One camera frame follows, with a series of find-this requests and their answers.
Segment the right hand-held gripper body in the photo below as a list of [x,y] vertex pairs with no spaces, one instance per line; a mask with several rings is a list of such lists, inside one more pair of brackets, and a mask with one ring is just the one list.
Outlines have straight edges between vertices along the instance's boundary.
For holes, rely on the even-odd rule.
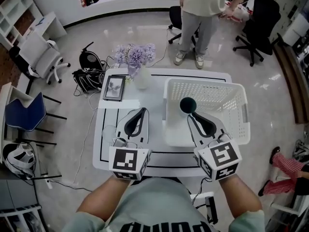
[[242,161],[238,144],[226,133],[206,146],[196,147],[194,154],[208,181],[219,181],[236,174]]

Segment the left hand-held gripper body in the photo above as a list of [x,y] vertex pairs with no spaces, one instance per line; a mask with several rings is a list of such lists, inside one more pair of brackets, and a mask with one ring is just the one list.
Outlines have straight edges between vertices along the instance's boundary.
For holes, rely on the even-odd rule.
[[118,179],[141,180],[152,150],[127,147],[128,142],[116,138],[109,147],[109,171]]

